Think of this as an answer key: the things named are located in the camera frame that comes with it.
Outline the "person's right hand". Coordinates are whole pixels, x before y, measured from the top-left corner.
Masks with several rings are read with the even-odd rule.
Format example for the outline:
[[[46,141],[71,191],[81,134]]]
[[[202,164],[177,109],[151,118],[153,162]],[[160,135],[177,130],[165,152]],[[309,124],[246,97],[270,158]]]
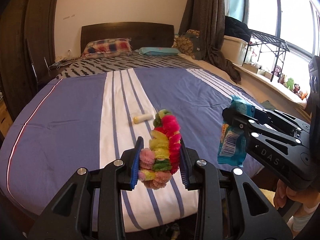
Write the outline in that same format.
[[[319,192],[312,187],[308,187],[303,191],[294,191],[283,181],[278,180],[276,193],[273,198],[274,207],[276,209],[283,208],[287,199],[305,204],[308,209],[311,209],[319,204]]]

